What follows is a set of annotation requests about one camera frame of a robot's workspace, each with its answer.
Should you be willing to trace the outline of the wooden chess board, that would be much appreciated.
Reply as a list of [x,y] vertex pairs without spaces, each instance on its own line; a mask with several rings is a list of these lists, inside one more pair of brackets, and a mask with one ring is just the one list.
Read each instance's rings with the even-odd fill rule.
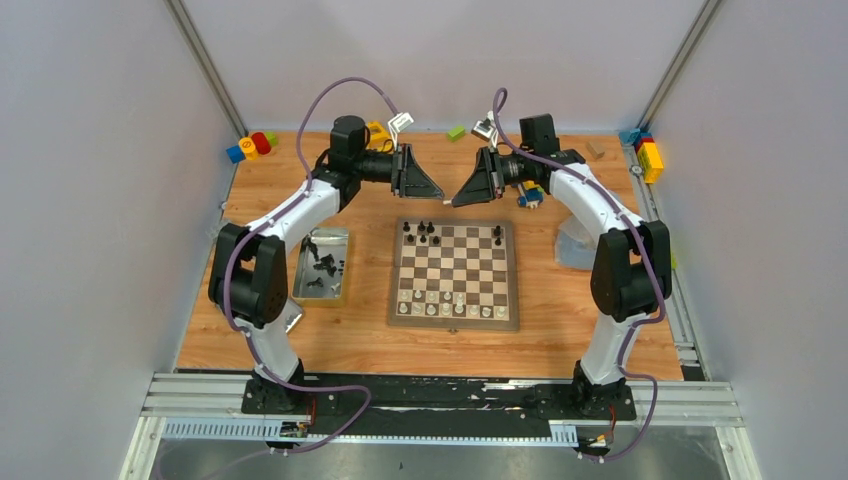
[[519,330],[510,221],[407,217],[395,232],[390,326]]

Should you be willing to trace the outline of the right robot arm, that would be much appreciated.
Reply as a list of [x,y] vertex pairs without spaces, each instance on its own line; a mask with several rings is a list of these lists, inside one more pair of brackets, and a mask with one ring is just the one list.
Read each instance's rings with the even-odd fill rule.
[[615,198],[586,160],[564,149],[551,115],[520,119],[520,144],[498,150],[503,130],[497,115],[482,122],[488,144],[451,204],[458,208],[488,203],[509,184],[529,180],[564,204],[592,236],[595,256],[590,290],[600,312],[588,350],[576,363],[571,403],[584,417],[596,417],[625,386],[625,365],[640,327],[658,323],[672,291],[670,232],[646,221]]

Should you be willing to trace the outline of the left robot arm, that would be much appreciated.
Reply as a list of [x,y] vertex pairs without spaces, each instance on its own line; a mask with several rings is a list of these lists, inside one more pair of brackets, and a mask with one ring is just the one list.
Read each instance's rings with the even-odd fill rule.
[[217,236],[208,296],[254,359],[254,376],[269,386],[268,400],[283,413],[305,403],[302,361],[292,349],[286,314],[287,256],[319,223],[341,212],[364,182],[386,183],[401,198],[441,199],[442,189],[418,165],[408,143],[389,152],[368,146],[370,131],[354,115],[337,118],[329,146],[299,189],[246,226],[228,223]]

